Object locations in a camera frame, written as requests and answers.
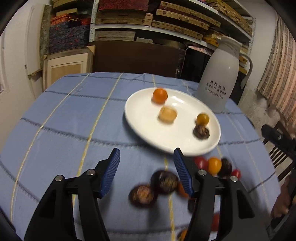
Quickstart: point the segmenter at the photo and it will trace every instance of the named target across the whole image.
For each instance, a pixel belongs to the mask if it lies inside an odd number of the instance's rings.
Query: curtain
[[[276,31],[269,60],[257,87],[280,112],[287,125],[296,126],[296,42],[276,15]]]

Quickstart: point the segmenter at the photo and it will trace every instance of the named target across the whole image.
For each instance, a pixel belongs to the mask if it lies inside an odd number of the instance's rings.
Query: metal screw
[[[233,181],[233,182],[237,182],[238,181],[238,178],[236,176],[231,176],[230,177],[230,180]]]
[[[55,178],[54,178],[57,182],[63,180],[63,176],[62,175],[57,175]]]
[[[202,175],[202,176],[205,176],[205,175],[207,174],[207,171],[204,170],[204,169],[200,169],[200,170],[198,171],[198,174],[199,174],[199,175]]]
[[[92,176],[92,175],[94,175],[95,173],[96,173],[96,171],[95,171],[94,169],[88,169],[88,170],[86,171],[86,174],[89,175],[89,176]]]

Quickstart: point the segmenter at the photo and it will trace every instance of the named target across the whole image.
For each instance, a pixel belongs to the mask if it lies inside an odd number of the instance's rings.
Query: table
[[[172,156],[146,144],[124,118],[128,97],[153,86],[192,95],[198,83],[151,74],[73,74],[59,79],[32,104],[7,139],[0,159],[0,206],[12,216],[22,239],[53,178],[58,174],[70,178],[94,168],[114,147],[120,149],[120,164],[110,192],[98,201],[111,241],[174,240],[187,227],[191,218],[187,200],[176,192],[160,195],[150,209],[135,208],[128,201],[130,190],[148,183],[156,170],[167,167],[176,172]],[[269,155],[232,100],[216,115],[221,139],[205,157],[225,156],[241,170],[241,182],[267,224],[280,193]],[[216,199],[217,211],[219,196]],[[78,199],[74,220],[82,239]]]

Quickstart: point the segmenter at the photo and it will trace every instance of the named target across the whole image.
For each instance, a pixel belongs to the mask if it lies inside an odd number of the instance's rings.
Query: jug lid
[[[220,43],[222,42],[227,42],[227,43],[230,43],[232,45],[235,45],[239,48],[242,47],[242,43],[238,42],[237,40],[231,38],[231,37],[228,37],[228,36],[221,36],[221,40],[219,41]]]

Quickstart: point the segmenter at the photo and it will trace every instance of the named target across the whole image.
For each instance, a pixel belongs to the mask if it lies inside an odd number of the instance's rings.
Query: pitcher
[[[250,62],[250,70],[241,83],[243,88],[252,72],[251,59],[240,53],[242,44],[233,38],[222,36],[203,72],[195,97],[204,102],[213,112],[223,111],[233,90],[239,72],[239,56]]]

